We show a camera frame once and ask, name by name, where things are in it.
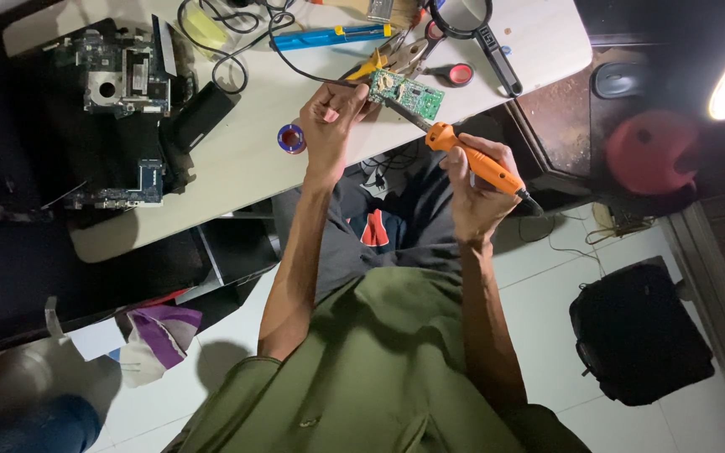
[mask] green circuit board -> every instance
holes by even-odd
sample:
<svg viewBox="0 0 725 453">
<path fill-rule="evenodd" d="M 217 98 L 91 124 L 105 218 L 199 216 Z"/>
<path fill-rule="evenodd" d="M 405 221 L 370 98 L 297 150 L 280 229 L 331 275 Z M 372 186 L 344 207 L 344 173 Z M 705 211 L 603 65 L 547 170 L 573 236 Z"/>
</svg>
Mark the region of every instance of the green circuit board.
<svg viewBox="0 0 725 453">
<path fill-rule="evenodd" d="M 370 80 L 369 101 L 381 102 L 383 98 L 390 98 L 429 120 L 435 119 L 444 100 L 443 91 L 385 69 L 376 69 L 370 74 Z"/>
</svg>

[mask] black magnifying glass handle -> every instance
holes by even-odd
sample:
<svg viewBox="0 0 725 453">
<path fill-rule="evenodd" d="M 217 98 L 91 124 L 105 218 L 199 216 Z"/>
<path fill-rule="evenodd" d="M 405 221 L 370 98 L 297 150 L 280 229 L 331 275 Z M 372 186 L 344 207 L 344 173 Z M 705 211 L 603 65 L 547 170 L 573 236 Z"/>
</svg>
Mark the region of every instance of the black magnifying glass handle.
<svg viewBox="0 0 725 453">
<path fill-rule="evenodd" d="M 475 30 L 475 38 L 486 53 L 486 59 L 494 72 L 499 78 L 499 83 L 503 84 L 505 91 L 511 98 L 516 98 L 522 94 L 522 84 L 514 73 L 508 57 L 505 57 L 502 46 L 497 42 L 491 28 L 486 24 Z"/>
</svg>

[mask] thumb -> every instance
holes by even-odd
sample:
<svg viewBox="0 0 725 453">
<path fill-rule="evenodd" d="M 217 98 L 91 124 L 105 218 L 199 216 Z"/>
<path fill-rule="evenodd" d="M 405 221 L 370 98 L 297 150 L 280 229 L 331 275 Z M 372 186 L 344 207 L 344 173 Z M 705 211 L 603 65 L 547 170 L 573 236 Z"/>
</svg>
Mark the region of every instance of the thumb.
<svg viewBox="0 0 725 453">
<path fill-rule="evenodd" d="M 360 110 L 365 106 L 365 101 L 368 99 L 368 85 L 362 83 L 357 85 L 355 91 L 351 94 L 351 97 L 346 102 L 342 113 L 340 113 L 340 121 L 349 125 L 355 118 Z"/>
<path fill-rule="evenodd" d="M 458 190 L 469 186 L 469 160 L 463 148 L 453 146 L 449 150 L 448 162 L 449 182 Z"/>
</svg>

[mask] forearm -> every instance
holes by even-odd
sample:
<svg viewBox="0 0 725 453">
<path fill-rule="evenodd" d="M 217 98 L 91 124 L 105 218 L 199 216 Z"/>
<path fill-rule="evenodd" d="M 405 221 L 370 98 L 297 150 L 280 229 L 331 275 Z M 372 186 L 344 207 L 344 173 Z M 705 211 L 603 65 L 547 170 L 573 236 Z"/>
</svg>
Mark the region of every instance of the forearm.
<svg viewBox="0 0 725 453">
<path fill-rule="evenodd" d="M 467 375 L 497 409 L 528 402 L 491 265 L 488 241 L 461 243 Z"/>
<path fill-rule="evenodd" d="M 307 335 L 331 197 L 332 187 L 327 184 L 305 182 L 302 188 L 287 247 L 262 315 L 259 355 L 286 359 Z"/>
</svg>

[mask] desk surface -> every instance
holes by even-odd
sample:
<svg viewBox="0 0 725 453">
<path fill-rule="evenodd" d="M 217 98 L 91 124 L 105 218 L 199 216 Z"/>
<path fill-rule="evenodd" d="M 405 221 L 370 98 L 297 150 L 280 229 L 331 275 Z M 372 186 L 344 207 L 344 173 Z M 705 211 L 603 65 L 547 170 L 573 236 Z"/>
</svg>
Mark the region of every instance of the desk surface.
<svg viewBox="0 0 725 453">
<path fill-rule="evenodd" d="M 119 26 L 147 27 L 151 14 L 174 23 L 179 3 L 67 0 L 12 24 L 4 32 L 5 46 L 14 55 L 108 17 L 114 18 Z M 361 23 L 344 10 L 304 0 L 297 0 L 290 11 L 309 28 Z M 496 0 L 490 25 L 499 43 L 511 47 L 509 59 L 526 93 L 577 73 L 591 61 L 589 38 L 573 0 Z M 406 42 L 420 37 L 423 30 L 423 24 L 418 26 Z M 261 32 L 243 36 L 239 44 L 244 45 Z M 287 57 L 302 70 L 334 78 L 367 57 L 379 44 L 380 41 L 369 41 L 318 47 L 290 51 Z M 301 183 L 307 152 L 288 155 L 276 143 L 276 133 L 297 118 L 299 108 L 319 83 L 288 68 L 267 46 L 267 41 L 245 52 L 240 59 L 250 75 L 248 86 L 236 108 L 190 154 L 192 178 L 185 191 L 165 195 L 164 207 L 134 209 L 86 230 L 71 232 L 82 260 L 107 260 Z M 447 39 L 435 49 L 427 65 L 460 61 L 475 67 L 475 78 L 466 87 L 444 88 L 433 77 L 419 78 L 446 91 L 437 118 L 444 122 L 457 122 L 508 100 L 474 40 Z M 212 66 L 196 53 L 195 69 L 201 87 L 210 80 Z M 367 159 L 421 135 L 421 130 L 403 118 L 382 109 L 352 131 L 347 162 Z"/>
</svg>

